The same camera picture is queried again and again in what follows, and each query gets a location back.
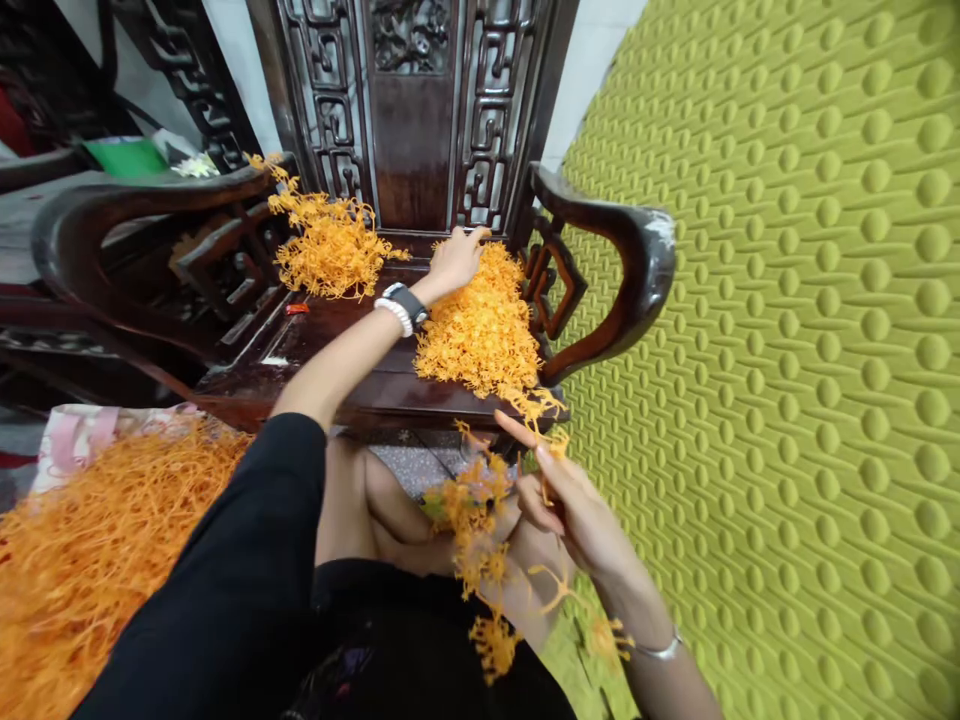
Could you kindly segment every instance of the chair seat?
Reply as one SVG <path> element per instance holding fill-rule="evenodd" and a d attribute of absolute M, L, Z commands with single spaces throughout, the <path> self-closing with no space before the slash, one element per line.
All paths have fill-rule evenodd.
<path fill-rule="evenodd" d="M 283 386 L 317 352 L 373 309 L 375 297 L 395 282 L 412 285 L 427 267 L 385 267 L 374 297 L 356 300 L 307 298 L 290 293 L 250 345 L 229 366 L 212 368 L 192 397 L 202 409 L 242 430 L 255 432 L 270 414 Z M 290 303 L 306 303 L 309 313 L 287 316 Z M 337 423 L 351 427 L 450 429 L 454 418 L 478 430 L 494 430 L 493 411 L 519 417 L 508 403 L 480 399 L 459 382 L 417 377 L 416 338 L 401 339 L 348 396 Z M 559 389 L 554 391 L 559 397 Z M 541 429 L 569 418 L 544 418 Z"/>

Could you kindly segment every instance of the green object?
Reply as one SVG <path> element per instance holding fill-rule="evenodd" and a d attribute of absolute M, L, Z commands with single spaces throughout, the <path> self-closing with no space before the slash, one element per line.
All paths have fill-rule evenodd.
<path fill-rule="evenodd" d="M 167 163 L 150 140 L 121 137 L 90 140 L 84 147 L 104 171 L 114 177 L 136 178 L 167 170 Z"/>
<path fill-rule="evenodd" d="M 662 316 L 564 383 L 569 452 L 728 720 L 960 706 L 958 48 L 955 0 L 650 0 L 567 155 L 677 222 Z M 561 347 L 620 283 L 564 236 Z M 635 717 L 577 623 L 546 660 L 578 717 Z"/>

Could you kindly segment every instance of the bracelet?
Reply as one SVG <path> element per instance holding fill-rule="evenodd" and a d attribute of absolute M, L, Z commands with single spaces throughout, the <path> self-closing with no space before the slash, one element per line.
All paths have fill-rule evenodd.
<path fill-rule="evenodd" d="M 377 298 L 377 300 L 373 303 L 373 306 L 375 308 L 386 308 L 396 315 L 397 320 L 399 320 L 400 324 L 403 326 L 404 337 L 410 337 L 413 335 L 413 323 L 410 322 L 410 316 L 407 314 L 407 311 L 403 309 L 403 306 L 400 303 L 394 302 L 393 300 L 388 300 L 387 298 Z"/>
<path fill-rule="evenodd" d="M 642 645 L 636 646 L 636 651 L 646 655 L 648 658 L 653 658 L 654 660 L 673 660 L 677 656 L 677 650 L 680 649 L 680 646 L 683 644 L 683 638 L 680 637 L 680 628 L 676 625 L 673 626 L 673 640 L 670 641 L 670 644 L 666 647 L 665 650 L 651 650 L 645 648 Z"/>

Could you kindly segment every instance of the carved wooden chair back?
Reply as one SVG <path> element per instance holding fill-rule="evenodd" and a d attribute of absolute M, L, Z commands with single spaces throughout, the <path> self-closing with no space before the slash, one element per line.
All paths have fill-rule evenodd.
<path fill-rule="evenodd" d="M 305 187 L 371 205 L 414 257 L 456 226 L 510 237 L 578 0 L 248 0 Z"/>

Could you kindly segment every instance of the white bag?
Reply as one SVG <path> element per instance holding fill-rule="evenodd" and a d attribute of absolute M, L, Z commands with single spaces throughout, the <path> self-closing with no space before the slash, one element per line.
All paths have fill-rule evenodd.
<path fill-rule="evenodd" d="M 184 415 L 195 417 L 191 403 L 171 408 L 118 408 L 99 405 L 58 405 L 50 411 L 37 457 L 31 492 L 59 487 L 68 475 L 87 467 L 115 439 L 167 427 Z"/>

